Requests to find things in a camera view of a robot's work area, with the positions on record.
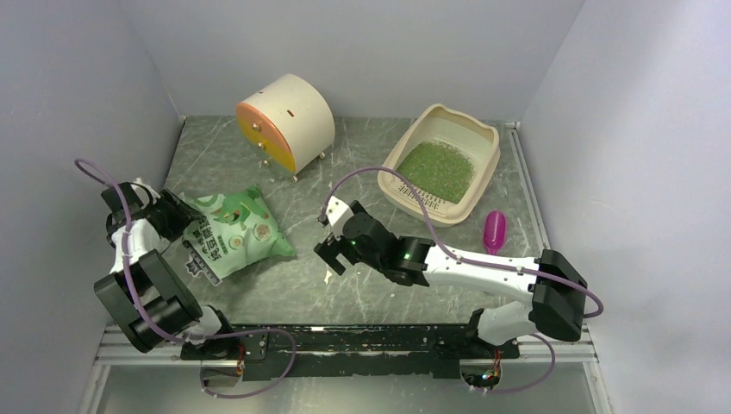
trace orange panel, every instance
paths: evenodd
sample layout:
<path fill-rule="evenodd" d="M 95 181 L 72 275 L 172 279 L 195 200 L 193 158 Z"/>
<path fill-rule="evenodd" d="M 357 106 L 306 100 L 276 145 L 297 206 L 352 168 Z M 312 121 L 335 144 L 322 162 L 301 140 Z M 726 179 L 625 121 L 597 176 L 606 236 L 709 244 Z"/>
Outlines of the orange panel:
<path fill-rule="evenodd" d="M 248 103 L 236 105 L 236 116 L 239 119 L 241 133 L 254 145 L 264 145 L 264 151 L 281 166 L 292 173 L 295 172 L 295 160 L 292 156 L 290 146 L 276 125 L 264 114 Z"/>

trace gray marble floor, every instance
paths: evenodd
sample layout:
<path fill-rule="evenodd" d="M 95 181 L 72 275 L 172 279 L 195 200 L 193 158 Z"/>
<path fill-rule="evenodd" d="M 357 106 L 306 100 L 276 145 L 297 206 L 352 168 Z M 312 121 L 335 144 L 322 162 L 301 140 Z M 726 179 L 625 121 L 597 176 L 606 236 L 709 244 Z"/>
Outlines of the gray marble floor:
<path fill-rule="evenodd" d="M 185 271 L 187 253 L 174 244 L 166 258 L 201 304 L 212 304 L 233 323 L 456 323 L 479 307 L 497 307 L 504 299 L 456 287 L 403 287 L 362 265 L 326 280 L 327 266 L 313 253 L 326 235 L 315 217 L 329 186 L 355 168 L 380 165 L 406 132 L 411 119 L 336 118 L 334 147 L 290 182 L 262 167 L 241 135 L 233 116 L 190 116 L 180 137 L 166 187 L 188 196 L 240 191 L 258 183 L 274 216 L 297 250 L 290 260 L 271 258 L 226 278 L 218 287 Z M 466 221 L 438 229 L 456 248 L 484 252 L 484 220 L 492 210 L 508 219 L 503 256 L 540 252 L 528 200 L 513 150 L 502 124 L 502 156 L 495 175 Z M 423 222 L 397 210 L 378 188 L 376 173 L 345 183 L 337 196 L 358 199 L 396 235 L 428 236 Z"/>

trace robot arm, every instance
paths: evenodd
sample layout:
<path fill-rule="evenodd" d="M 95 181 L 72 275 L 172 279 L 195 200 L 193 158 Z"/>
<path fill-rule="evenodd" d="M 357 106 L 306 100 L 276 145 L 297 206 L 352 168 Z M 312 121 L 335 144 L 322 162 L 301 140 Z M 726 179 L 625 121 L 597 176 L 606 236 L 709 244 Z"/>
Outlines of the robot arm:
<path fill-rule="evenodd" d="M 147 314 L 166 332 L 185 337 L 187 347 L 205 354 L 228 356 L 238 344 L 235 338 L 207 343 L 204 337 L 230 333 L 233 328 L 220 311 L 198 304 L 160 253 L 198 220 L 200 213 L 168 190 L 158 194 L 140 181 L 121 183 L 120 187 L 133 218 L 128 255 L 134 285 L 141 296 L 153 288 L 157 291 L 157 296 L 144 304 Z M 135 189 L 147 194 L 146 203 Z M 163 342 L 163 338 L 150 329 L 135 309 L 122 273 L 121 245 L 125 231 L 122 203 L 112 188 L 103 191 L 102 198 L 111 209 L 106 224 L 107 240 L 116 249 L 116 256 L 109 275 L 94 284 L 94 291 L 134 347 L 146 353 Z"/>
<path fill-rule="evenodd" d="M 496 309 L 476 310 L 471 320 L 479 339 L 501 345 L 518 336 L 541 332 L 561 341 L 581 336 L 585 296 L 559 283 L 524 272 L 478 267 L 454 260 L 429 239 L 396 237 L 368 215 L 357 201 L 351 205 L 332 197 L 324 225 L 332 233 L 315 252 L 338 274 L 351 264 L 365 263 L 399 285 L 455 285 L 496 294 L 513 302 Z M 541 270 L 583 286 L 586 282 L 558 252 L 540 258 L 503 258 L 449 248 L 457 257 Z"/>

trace snack bag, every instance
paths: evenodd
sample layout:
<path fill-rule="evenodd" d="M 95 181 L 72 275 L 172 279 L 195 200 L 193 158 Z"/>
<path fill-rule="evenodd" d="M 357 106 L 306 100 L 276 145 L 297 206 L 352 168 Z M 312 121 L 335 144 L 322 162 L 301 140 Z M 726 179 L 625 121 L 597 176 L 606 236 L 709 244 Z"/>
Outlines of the snack bag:
<path fill-rule="evenodd" d="M 194 277 L 203 273 L 214 286 L 254 262 L 272 256 L 294 256 L 295 249 L 279 229 L 258 185 L 242 192 L 180 198 L 203 218 L 183 233 L 183 246 Z"/>

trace yellow panel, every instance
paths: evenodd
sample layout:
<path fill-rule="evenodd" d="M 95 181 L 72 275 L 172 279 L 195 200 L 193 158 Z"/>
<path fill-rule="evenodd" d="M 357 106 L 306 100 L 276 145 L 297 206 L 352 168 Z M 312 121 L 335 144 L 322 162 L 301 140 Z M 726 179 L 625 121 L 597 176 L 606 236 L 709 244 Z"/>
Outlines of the yellow panel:
<path fill-rule="evenodd" d="M 241 116 L 237 116 L 239 120 L 239 127 L 241 128 L 241 133 L 254 145 L 259 145 L 261 142 L 264 144 L 264 152 L 266 152 L 267 155 L 272 157 L 273 160 L 275 160 L 279 165 L 283 166 L 290 172 L 294 174 L 295 172 L 295 159 L 292 156 L 292 154 L 287 151 L 286 149 L 280 147 L 277 144 L 277 139 L 268 139 L 267 133 L 270 132 L 273 134 L 277 134 L 278 131 L 268 131 L 273 126 L 267 125 L 269 122 L 262 122 L 260 125 L 263 127 L 262 131 L 255 131 L 252 128 L 252 122 L 243 119 Z"/>

